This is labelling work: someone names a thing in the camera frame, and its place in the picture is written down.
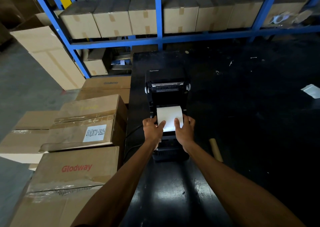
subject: white paper roll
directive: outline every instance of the white paper roll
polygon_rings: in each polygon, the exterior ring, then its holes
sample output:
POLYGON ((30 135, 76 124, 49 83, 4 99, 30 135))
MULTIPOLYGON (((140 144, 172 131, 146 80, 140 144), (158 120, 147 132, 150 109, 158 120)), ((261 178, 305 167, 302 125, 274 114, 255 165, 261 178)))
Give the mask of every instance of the white paper roll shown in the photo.
POLYGON ((179 119, 180 127, 182 128, 183 126, 182 109, 180 106, 157 108, 157 118, 158 118, 158 123, 161 123, 163 120, 166 121, 166 124, 163 128, 163 132, 175 131, 175 127, 174 127, 175 118, 179 119))

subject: white label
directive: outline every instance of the white label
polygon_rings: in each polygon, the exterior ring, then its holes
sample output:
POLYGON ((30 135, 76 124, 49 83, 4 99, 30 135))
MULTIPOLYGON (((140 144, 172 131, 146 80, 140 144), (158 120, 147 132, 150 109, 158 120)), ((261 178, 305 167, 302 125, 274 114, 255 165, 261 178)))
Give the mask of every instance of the white label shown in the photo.
POLYGON ((90 126, 87 128, 83 142, 103 140, 107 125, 90 126))

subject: forearm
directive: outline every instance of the forearm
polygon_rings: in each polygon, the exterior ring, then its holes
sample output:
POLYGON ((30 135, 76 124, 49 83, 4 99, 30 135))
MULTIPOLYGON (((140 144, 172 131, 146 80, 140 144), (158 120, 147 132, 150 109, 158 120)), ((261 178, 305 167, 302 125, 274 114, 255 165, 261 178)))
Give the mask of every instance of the forearm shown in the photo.
POLYGON ((71 226, 118 226, 156 144, 144 142, 130 160, 91 197, 71 226))
POLYGON ((185 146, 229 216, 240 226, 304 226, 268 191, 215 160, 194 142, 185 146))

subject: person's right arm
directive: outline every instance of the person's right arm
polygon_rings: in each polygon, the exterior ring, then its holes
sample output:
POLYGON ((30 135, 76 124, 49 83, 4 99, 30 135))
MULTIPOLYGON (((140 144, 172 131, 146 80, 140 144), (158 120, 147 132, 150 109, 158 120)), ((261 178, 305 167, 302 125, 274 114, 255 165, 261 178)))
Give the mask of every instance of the person's right arm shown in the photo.
POLYGON ((180 128, 175 119, 176 137, 202 172, 230 218, 240 226, 305 226, 268 191, 215 160, 194 142, 195 120, 183 115, 180 128))

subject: person's left arm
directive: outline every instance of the person's left arm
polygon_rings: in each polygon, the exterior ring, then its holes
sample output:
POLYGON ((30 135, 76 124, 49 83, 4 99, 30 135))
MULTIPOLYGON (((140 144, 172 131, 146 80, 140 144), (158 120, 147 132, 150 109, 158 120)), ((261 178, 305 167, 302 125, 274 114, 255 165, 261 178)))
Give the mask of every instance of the person's left arm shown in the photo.
POLYGON ((100 188, 87 202, 73 221, 71 227, 119 226, 126 214, 139 179, 153 151, 158 147, 165 121, 158 127, 156 118, 143 120, 144 144, 117 173, 100 188))

